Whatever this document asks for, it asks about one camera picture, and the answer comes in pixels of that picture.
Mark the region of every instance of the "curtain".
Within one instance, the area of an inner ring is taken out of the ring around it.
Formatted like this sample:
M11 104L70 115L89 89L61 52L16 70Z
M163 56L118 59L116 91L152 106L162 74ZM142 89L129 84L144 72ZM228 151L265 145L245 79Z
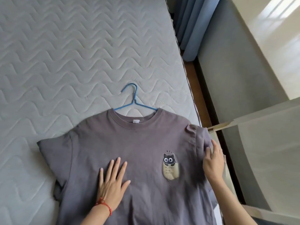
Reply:
M193 61L219 0L176 0L174 27L182 59Z

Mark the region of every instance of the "hanger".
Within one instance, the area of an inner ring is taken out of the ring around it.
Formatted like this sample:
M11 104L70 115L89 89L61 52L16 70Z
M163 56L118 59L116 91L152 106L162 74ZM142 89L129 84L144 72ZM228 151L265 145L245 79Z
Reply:
M119 110L119 109L122 109L122 108L124 108L124 107L126 107L126 106L130 106L130 105L132 105L132 104L137 104L137 105L139 105L139 106L143 106L143 107L146 107L146 108L149 108L149 109L152 109L152 110L157 110L156 108L153 108L153 107L150 107L150 106L146 106L146 105L143 105L143 104L140 104L140 103L137 102L137 100L136 100L136 96L137 96L137 85L134 84L134 83L126 84L126 86L122 89L121 92L123 92L123 91L125 90L125 88L128 87L128 85L134 85L134 86L135 86L134 97L133 97L132 102L131 102L130 104L127 104L127 105L124 105L124 106L115 108L114 110Z

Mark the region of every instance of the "wavy quilted pattern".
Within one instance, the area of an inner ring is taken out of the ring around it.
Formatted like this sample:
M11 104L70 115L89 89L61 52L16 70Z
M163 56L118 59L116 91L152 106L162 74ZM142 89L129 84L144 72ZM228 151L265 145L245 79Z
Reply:
M36 142L130 102L128 82L140 102L199 124L165 0L0 0L1 225L55 222Z

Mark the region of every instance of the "pocket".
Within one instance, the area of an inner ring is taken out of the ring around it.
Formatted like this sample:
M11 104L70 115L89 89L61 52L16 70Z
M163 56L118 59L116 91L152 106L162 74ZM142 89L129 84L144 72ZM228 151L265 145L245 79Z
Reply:
M171 166L170 164L166 165L163 162L163 176L166 179L169 179L169 180L173 180L175 178L178 178L179 177L179 165L178 165L178 163L176 162L173 166Z

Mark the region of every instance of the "purple t-shirt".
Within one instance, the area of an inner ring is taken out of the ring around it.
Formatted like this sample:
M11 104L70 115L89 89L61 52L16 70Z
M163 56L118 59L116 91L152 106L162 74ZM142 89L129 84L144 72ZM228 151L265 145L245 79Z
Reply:
M105 224L215 225L202 168L210 141L206 128L163 109L147 117L126 117L110 109L63 136L39 141L57 179L56 224L81 223L95 204L99 169L105 174L110 160L121 157L128 162L123 181L131 183Z

